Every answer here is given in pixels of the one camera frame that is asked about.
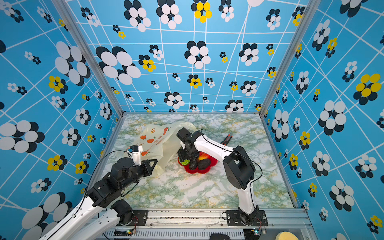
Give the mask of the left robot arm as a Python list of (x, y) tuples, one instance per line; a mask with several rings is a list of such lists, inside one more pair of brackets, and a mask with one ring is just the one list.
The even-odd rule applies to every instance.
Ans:
[(127, 187), (150, 176), (157, 162), (156, 159), (145, 160), (137, 165), (131, 158), (119, 159), (111, 171), (86, 192), (80, 203), (41, 239), (94, 240), (117, 225), (144, 224), (145, 218), (137, 217), (120, 197)]

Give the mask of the translucent cream plastic bag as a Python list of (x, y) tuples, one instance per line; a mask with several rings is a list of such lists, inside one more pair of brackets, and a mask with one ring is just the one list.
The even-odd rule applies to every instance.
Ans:
[(132, 145), (142, 147), (141, 161), (158, 160), (153, 176), (163, 174), (169, 161), (176, 156), (181, 147), (177, 132), (182, 128), (186, 128), (191, 133), (197, 130), (190, 122), (175, 122), (162, 126), (149, 124), (133, 141)]

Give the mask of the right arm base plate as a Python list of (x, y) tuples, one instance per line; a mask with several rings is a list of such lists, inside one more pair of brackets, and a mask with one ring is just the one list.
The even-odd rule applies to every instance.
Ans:
[(265, 211), (254, 210), (250, 215), (240, 209), (226, 211), (227, 224), (230, 227), (267, 227), (269, 225)]

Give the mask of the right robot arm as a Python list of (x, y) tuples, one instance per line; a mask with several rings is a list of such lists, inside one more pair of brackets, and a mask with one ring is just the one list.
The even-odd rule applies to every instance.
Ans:
[(215, 142), (201, 131), (189, 132), (182, 128), (177, 132), (181, 142), (178, 150), (179, 164), (189, 171), (205, 171), (211, 166), (211, 159), (223, 163), (227, 180), (237, 189), (239, 196), (239, 218), (250, 226), (263, 217), (255, 203), (252, 183), (255, 178), (255, 165), (241, 146), (235, 148)]

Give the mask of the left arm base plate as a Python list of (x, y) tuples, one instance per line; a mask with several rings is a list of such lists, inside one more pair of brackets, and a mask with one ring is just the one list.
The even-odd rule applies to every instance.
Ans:
[(118, 226), (145, 226), (148, 219), (148, 210), (132, 210), (123, 213), (120, 217)]

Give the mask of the red flower-shaped plate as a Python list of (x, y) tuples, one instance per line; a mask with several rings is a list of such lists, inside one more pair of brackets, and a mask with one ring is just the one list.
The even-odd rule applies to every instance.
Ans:
[(190, 161), (183, 160), (178, 157), (179, 165), (181, 165), (189, 174), (206, 174), (211, 170), (212, 167), (214, 167), (218, 163), (218, 160), (206, 153), (200, 152), (199, 157), (197, 158), (197, 162), (197, 167), (194, 170), (191, 170)]

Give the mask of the green bumpy fruit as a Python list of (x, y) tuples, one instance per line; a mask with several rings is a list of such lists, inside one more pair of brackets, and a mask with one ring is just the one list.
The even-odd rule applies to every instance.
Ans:
[(182, 166), (188, 166), (190, 164), (190, 160), (180, 160), (179, 159), (179, 164)]

